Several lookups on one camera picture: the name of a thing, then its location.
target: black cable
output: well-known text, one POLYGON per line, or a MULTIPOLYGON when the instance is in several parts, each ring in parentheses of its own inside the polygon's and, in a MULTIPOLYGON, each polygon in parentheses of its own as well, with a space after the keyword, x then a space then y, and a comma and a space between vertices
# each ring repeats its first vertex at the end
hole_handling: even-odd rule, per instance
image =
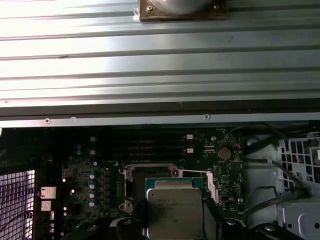
POLYGON ((283 195, 281 195, 279 197, 275 197, 275 198, 272 198, 272 199, 270 199, 268 201, 261 202, 261 203, 255 205, 254 207, 250 208, 247 212, 245 212, 242 215, 242 220, 247 225, 247 220, 248 220, 248 217, 250 215, 252 215, 252 214, 254 214, 254 213, 256 213, 256 212, 258 212, 258 211, 260 211, 262 209, 270 207, 272 205, 281 204, 281 203, 284 203, 284 202, 287 202, 287 201, 292 201, 292 200, 298 199, 303 194, 304 194, 304 192, 302 190, 296 190, 293 193, 283 194, 283 195))
POLYGON ((21 218, 21 217, 24 216, 24 215, 31 214, 31 213, 33 213, 33 212, 34 212, 34 211, 32 211, 32 210, 28 210, 28 211, 22 212, 22 213, 20 213, 19 215, 13 217, 10 221, 8 221, 5 225, 3 225, 3 226, 0 228, 0 233, 1 233, 3 230, 5 230, 6 227, 7 227, 10 223, 12 223, 14 220, 16 220, 16 219, 18 219, 18 218, 21 218))
MULTIPOLYGON (((258 163, 258 164, 267 164, 269 161, 268 159, 251 159, 251 158, 244 158, 243 159, 245 162, 249 162, 249 163, 258 163)), ((284 166, 282 166, 281 164, 279 164, 276 161, 272 160, 272 164, 277 166, 278 168, 280 168, 284 174, 286 174, 288 176, 288 178, 290 180, 292 180, 295 184, 296 188, 304 188, 306 187, 305 184, 296 176, 294 176, 290 171, 288 171, 288 169, 286 169, 284 166)))
MULTIPOLYGON (((288 138, 297 138, 297 137, 302 137, 302 136, 305 136, 306 133, 302 133, 302 132, 295 132, 295 133, 287 133, 286 134, 286 137, 288 138)), ((280 135, 272 135, 272 136, 269 136, 267 137, 266 139, 263 139, 251 146, 248 146, 246 147, 244 150, 243 150, 243 155, 246 156, 246 155, 249 155, 249 154, 252 154, 252 153, 255 153, 261 149, 264 149, 265 147, 269 146, 270 144, 273 144, 275 142, 278 142, 280 140, 284 139, 283 136, 280 136, 280 135)))
POLYGON ((281 131, 279 131, 278 129, 274 128, 273 126, 269 125, 266 122, 262 123, 263 125, 265 125, 268 129, 270 129, 271 131, 275 132, 276 134, 278 134, 279 136, 283 137, 283 139, 289 139, 288 136, 286 136, 284 133, 282 133, 281 131))
POLYGON ((252 191, 250 191, 249 194, 246 196, 244 208, 246 208, 246 209, 248 208, 248 206, 247 206, 248 200, 250 199, 252 194, 254 194, 256 191, 259 191, 259 190, 268 190, 268 189, 273 189, 274 196, 279 197, 275 186, 259 186, 259 187, 256 187, 255 189, 253 189, 252 191))

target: electronic component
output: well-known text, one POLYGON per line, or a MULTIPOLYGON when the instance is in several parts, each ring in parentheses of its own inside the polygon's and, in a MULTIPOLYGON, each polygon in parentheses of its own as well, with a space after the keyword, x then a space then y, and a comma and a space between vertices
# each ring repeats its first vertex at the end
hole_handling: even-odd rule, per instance
POLYGON ((61 166, 60 179, 66 179, 61 185, 75 193, 62 201, 61 208, 68 207, 63 211, 68 227, 62 232, 106 216, 127 217, 134 204, 145 199, 149 178, 201 178, 204 198, 213 198, 224 216, 242 217, 237 209, 243 206, 237 201, 243 196, 242 152, 233 147, 240 139, 227 129, 114 130, 107 134, 108 138, 101 133, 95 141, 88 136, 66 145, 73 154, 61 166), (75 152, 79 143, 81 155, 75 152), (224 148, 229 151, 228 160, 218 154, 224 148), (220 196, 229 197, 227 206, 220 196), (81 206, 76 215, 71 211, 74 205, 81 206))
POLYGON ((201 177, 146 178, 145 188, 149 239, 203 237, 201 177))
POLYGON ((229 160, 231 158, 231 155, 232 155, 231 150, 225 146, 220 148, 218 151, 218 157, 225 161, 229 160))

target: corrugated metal sheet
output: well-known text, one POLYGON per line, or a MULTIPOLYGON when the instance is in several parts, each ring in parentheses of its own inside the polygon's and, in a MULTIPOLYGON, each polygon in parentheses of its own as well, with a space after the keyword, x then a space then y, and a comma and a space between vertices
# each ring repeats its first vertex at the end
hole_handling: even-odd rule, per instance
POLYGON ((0 2, 0 107, 320 96, 319 0, 133 21, 137 0, 0 2))

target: mounting screw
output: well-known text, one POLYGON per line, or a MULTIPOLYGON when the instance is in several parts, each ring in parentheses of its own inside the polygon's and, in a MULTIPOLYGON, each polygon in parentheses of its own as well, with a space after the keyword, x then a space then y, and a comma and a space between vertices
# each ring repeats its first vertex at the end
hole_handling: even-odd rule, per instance
POLYGON ((265 226, 264 229, 269 232, 274 232, 276 230, 274 226, 269 226, 269 225, 265 226))
POLYGON ((231 219, 227 220, 226 223, 227 223, 228 225, 230 225, 230 226, 234 226, 234 225, 237 224, 237 222, 236 222, 235 220, 231 220, 231 219))
POLYGON ((151 12, 154 8, 150 5, 146 7, 146 11, 147 12, 151 12))
POLYGON ((205 120, 209 120, 210 119, 210 115, 209 114, 205 114, 203 117, 204 117, 205 120))
POLYGON ((172 177, 178 177, 179 171, 177 169, 172 170, 172 177))

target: copper plate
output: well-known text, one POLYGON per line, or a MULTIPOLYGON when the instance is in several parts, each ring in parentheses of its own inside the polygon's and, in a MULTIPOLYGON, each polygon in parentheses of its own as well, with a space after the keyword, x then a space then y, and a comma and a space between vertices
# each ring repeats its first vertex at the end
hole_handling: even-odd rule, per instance
POLYGON ((204 11, 188 15, 175 15, 159 10, 148 0, 139 0, 139 14, 141 22, 221 20, 227 18, 228 8, 226 0, 216 0, 211 8, 204 11))

